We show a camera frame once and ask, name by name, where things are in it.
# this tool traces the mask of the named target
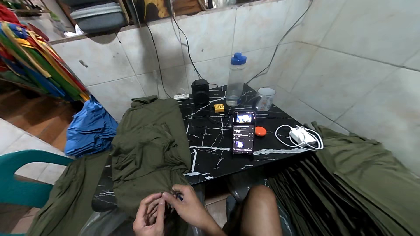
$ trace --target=smartphone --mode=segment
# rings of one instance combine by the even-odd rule
[[[254,152],[255,112],[234,111],[233,146],[234,153],[252,154]]]

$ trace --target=hand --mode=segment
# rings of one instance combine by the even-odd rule
[[[162,193],[155,193],[145,197],[137,211],[133,230],[136,236],[163,236],[163,217],[165,214],[165,200]]]
[[[172,189],[182,194],[182,201],[167,192],[162,194],[162,198],[175,208],[184,221],[204,230],[208,235],[224,235],[191,186],[175,184]]]

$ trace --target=black marble table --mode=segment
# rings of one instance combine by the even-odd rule
[[[266,112],[255,111],[255,125],[267,130],[264,137],[254,138],[253,155],[232,153],[232,114],[235,110],[253,110],[257,94],[251,87],[244,85],[241,104],[237,107],[226,105],[226,85],[210,89],[210,104],[202,107],[194,105],[190,97],[180,100],[182,118],[188,137],[192,166],[184,174],[191,185],[213,178],[225,176],[245,169],[264,165],[284,158],[290,158],[306,151],[283,145],[274,136],[280,125],[301,125],[275,105]],[[223,113],[214,112],[214,104],[223,104]],[[289,137],[288,129],[281,129],[278,134],[285,139]],[[113,192],[111,160],[108,159],[98,187],[92,200],[94,211],[104,212],[116,207]]]

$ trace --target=yellow box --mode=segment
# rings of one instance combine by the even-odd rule
[[[223,106],[223,104],[214,104],[214,112],[224,112],[225,111],[225,107]]]

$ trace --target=glass mug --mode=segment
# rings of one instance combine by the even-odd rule
[[[268,111],[273,103],[276,91],[270,88],[260,88],[257,91],[254,107],[258,111]]]

